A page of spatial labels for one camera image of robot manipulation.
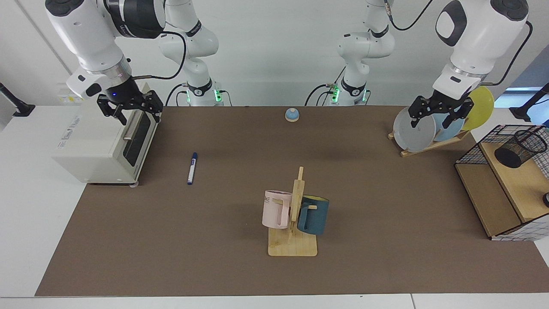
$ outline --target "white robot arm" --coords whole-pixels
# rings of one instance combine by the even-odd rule
[[[192,0],[167,0],[167,23],[178,28],[178,33],[187,39],[187,55],[183,71],[187,76],[187,100],[191,106],[223,105],[215,81],[208,72],[208,66],[198,57],[217,53],[219,41],[198,19]],[[183,49],[173,36],[160,37],[162,54],[177,64],[183,60]]]
[[[384,58],[395,49],[395,38],[389,32],[389,17],[383,0],[366,0],[364,25],[368,32],[352,32],[339,42],[338,53],[347,65],[338,82],[338,91],[330,105],[353,106],[365,99],[366,78],[370,71],[366,59]]]
[[[74,93],[82,98],[104,93],[97,102],[100,109],[124,125],[123,109],[140,109],[160,121],[160,98],[154,91],[139,91],[114,39],[158,37],[165,26],[164,0],[46,0],[46,10],[56,32],[79,60],[80,67],[67,81]]]
[[[409,109],[415,127],[423,117],[449,113],[443,123],[466,118],[468,98],[490,73],[527,23],[526,0],[453,0],[436,22],[438,37],[454,52],[433,85],[433,95],[416,98]]]

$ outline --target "mug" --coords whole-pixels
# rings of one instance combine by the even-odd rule
[[[290,220],[292,194],[284,191],[265,191],[263,225],[272,229],[285,229]]]
[[[324,233],[329,204],[330,201],[325,198],[304,195],[301,200],[298,229],[303,233],[312,235],[321,235]]]

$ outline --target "marker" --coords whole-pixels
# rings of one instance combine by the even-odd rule
[[[193,184],[194,178],[194,168],[197,166],[198,154],[193,153],[193,159],[191,160],[191,169],[189,170],[189,179],[187,179],[187,184],[190,186]]]

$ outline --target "black mesh pen holder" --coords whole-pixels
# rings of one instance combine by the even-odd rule
[[[547,151],[543,138],[530,131],[518,131],[500,148],[496,149],[497,160],[510,168],[519,168],[535,155]]]

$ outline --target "green indicator light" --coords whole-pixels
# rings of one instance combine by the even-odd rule
[[[335,93],[334,93],[334,95],[332,96],[332,102],[337,103],[338,100],[339,100],[339,92],[340,92],[340,90],[339,90],[339,88],[335,87],[335,88],[334,88],[334,91],[335,91]]]
[[[219,91],[214,90],[214,93],[215,93],[215,100],[218,101],[218,102],[221,102],[221,100],[223,100],[223,98],[219,94]]]

